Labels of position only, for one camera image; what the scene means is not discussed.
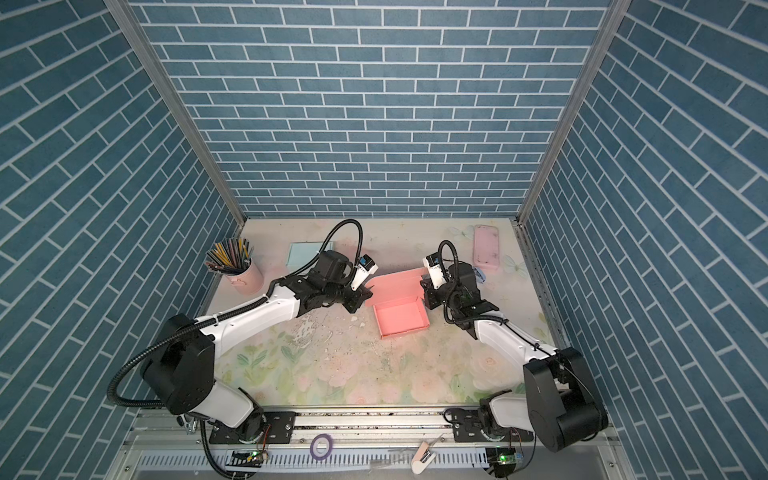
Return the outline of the pink paper box sheet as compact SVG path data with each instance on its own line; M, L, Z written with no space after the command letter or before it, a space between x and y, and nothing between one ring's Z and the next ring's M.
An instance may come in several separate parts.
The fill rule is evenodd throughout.
M372 297L365 304L373 308L380 337L394 338L425 330L430 326L420 285L425 268L376 276L366 283Z

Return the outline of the mint green paper box sheet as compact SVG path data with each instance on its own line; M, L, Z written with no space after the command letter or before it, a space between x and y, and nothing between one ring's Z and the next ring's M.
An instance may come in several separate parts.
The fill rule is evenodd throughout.
M321 246L321 242L292 243L289 248L286 266L292 270L304 266L315 257Z

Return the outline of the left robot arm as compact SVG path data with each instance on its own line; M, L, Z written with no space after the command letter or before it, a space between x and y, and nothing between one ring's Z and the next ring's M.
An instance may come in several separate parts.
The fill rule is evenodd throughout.
M107 399L127 408L165 408L258 439L263 408L247 392L215 375L221 356L245 340L315 309L340 304L356 312L372 296L365 282L378 266L357 250L354 259L326 243L304 266L270 282L265 295L223 312L166 321L155 343L127 361L107 386Z

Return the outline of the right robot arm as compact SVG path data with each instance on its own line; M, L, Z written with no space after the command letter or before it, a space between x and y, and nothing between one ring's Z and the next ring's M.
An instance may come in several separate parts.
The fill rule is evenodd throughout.
M514 429L531 432L547 449L560 451L608 427L608 414L583 355L557 349L528 334L482 298L474 268L447 267L435 254L424 259L420 285L427 308L440 307L445 321L522 368L525 397L497 392L480 401L481 431L495 439Z

